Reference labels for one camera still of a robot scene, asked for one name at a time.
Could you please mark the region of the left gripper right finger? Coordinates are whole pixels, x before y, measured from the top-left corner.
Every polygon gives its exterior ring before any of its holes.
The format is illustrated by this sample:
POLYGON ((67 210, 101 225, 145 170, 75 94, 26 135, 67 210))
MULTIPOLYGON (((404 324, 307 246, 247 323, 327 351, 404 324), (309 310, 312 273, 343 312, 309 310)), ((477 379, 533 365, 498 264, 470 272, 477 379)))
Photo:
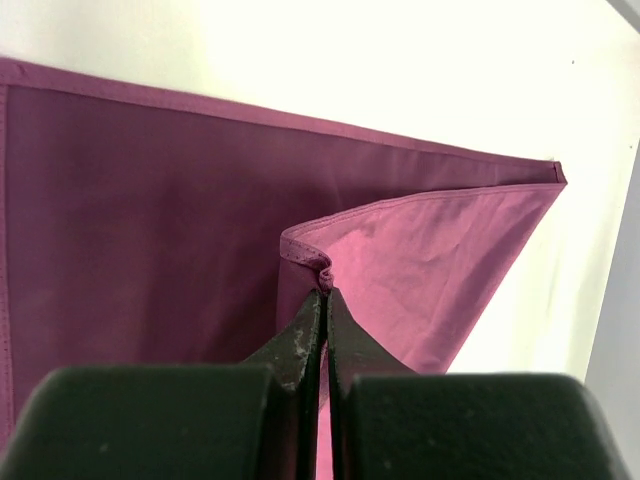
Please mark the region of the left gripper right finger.
POLYGON ((557 374, 420 375, 327 300, 338 479, 626 479, 594 396, 557 374))

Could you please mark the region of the purple cloth napkin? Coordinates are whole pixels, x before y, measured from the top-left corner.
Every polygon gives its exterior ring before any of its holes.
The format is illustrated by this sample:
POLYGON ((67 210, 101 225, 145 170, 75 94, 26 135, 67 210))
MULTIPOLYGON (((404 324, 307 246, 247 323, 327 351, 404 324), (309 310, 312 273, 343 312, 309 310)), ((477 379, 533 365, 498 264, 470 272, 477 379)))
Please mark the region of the purple cloth napkin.
POLYGON ((3 60, 2 477, 53 372, 238 364, 318 292, 311 479, 338 479, 329 295, 447 374, 566 183, 554 161, 3 60))

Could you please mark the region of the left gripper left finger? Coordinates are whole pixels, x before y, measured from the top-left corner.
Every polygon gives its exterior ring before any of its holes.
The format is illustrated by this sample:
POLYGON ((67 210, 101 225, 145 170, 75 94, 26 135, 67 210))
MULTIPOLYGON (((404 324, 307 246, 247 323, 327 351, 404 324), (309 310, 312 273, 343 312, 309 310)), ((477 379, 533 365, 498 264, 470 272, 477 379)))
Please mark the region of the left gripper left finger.
POLYGON ((245 361, 60 369, 12 438, 16 479, 311 479, 321 296, 245 361))

